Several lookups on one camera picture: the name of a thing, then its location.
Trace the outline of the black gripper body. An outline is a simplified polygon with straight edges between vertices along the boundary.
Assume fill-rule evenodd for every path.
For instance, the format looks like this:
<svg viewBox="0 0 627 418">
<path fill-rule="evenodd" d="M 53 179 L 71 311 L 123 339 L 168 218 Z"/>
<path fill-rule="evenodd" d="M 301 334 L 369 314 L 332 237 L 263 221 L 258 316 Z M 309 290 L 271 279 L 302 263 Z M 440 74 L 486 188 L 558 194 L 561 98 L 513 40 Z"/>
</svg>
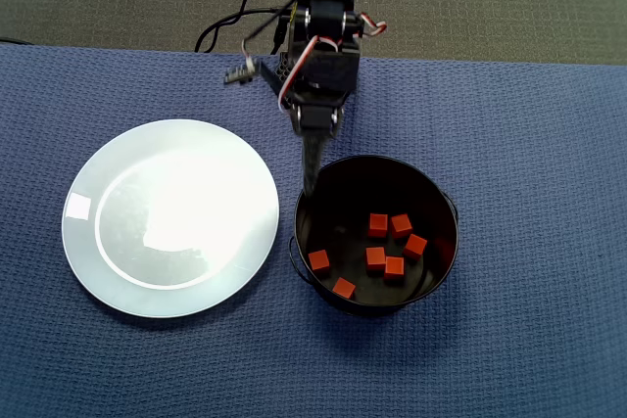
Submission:
<svg viewBox="0 0 627 418">
<path fill-rule="evenodd" d="M 339 44 L 318 39 L 298 67 L 285 93 L 285 102 L 338 108 L 357 88 L 361 48 L 357 41 Z"/>
</svg>

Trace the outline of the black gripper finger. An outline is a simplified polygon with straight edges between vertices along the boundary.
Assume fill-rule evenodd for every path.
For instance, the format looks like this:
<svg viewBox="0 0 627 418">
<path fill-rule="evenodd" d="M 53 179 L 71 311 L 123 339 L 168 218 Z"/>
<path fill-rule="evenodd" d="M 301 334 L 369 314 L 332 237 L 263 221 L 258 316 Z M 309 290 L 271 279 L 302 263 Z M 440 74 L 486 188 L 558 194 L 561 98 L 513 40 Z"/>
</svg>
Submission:
<svg viewBox="0 0 627 418">
<path fill-rule="evenodd" d="M 293 124 L 303 142 L 303 189 L 307 197 L 314 192 L 326 142 L 337 135 L 341 123 L 342 108 L 313 105 L 295 108 Z"/>
</svg>

